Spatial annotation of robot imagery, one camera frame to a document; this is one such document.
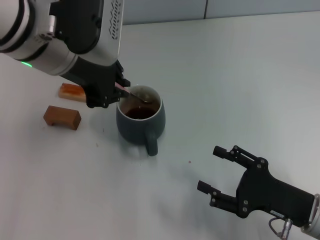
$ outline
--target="gray wall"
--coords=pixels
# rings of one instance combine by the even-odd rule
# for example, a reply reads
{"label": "gray wall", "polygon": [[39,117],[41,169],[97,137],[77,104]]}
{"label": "gray wall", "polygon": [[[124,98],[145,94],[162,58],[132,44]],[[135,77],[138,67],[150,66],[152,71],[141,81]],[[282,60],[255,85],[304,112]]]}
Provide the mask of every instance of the gray wall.
{"label": "gray wall", "polygon": [[124,0],[123,22],[159,23],[320,11],[320,0]]}

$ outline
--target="green indicator light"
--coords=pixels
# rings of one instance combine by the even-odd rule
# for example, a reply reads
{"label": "green indicator light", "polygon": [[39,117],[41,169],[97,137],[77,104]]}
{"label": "green indicator light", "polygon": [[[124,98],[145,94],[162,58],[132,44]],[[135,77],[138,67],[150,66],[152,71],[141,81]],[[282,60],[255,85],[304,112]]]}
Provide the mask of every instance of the green indicator light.
{"label": "green indicator light", "polygon": [[24,65],[27,65],[27,66],[30,67],[30,68],[32,68],[32,65],[29,64],[29,63],[27,63],[27,62],[22,61],[21,63],[24,64]]}

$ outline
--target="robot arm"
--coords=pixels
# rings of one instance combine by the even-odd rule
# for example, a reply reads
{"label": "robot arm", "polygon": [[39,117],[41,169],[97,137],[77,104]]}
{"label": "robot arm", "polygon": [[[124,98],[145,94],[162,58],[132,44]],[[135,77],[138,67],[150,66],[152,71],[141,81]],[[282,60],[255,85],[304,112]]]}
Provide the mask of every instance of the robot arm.
{"label": "robot arm", "polygon": [[2,0],[0,53],[79,84],[90,108],[129,87],[118,61],[123,0]]}
{"label": "robot arm", "polygon": [[199,181],[197,189],[211,195],[210,206],[246,218],[252,211],[261,210],[285,221],[277,236],[286,240],[292,225],[316,239],[320,239],[319,195],[312,195],[275,179],[268,170],[268,161],[234,146],[226,149],[216,146],[213,155],[235,162],[244,168],[236,190],[236,197],[228,196]]}

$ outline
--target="dark liquid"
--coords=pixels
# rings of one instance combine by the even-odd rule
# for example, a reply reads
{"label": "dark liquid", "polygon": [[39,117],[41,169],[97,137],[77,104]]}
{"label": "dark liquid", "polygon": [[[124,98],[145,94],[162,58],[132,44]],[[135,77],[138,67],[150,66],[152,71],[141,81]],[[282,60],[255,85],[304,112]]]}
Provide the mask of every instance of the dark liquid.
{"label": "dark liquid", "polygon": [[156,114],[156,111],[148,107],[136,107],[129,110],[125,115],[131,119],[147,119]]}

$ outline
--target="cable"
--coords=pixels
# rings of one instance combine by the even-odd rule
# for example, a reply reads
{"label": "cable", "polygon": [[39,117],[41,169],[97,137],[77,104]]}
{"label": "cable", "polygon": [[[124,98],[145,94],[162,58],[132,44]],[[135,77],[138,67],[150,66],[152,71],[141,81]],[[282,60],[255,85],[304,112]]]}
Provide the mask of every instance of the cable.
{"label": "cable", "polygon": [[277,220],[277,219],[280,219],[278,217],[274,217],[274,218],[271,218],[270,221],[269,221],[269,227],[270,229],[272,230],[272,232],[277,236],[279,237],[280,236],[280,232],[276,232],[276,230],[272,227],[271,223],[274,221],[274,220]]}

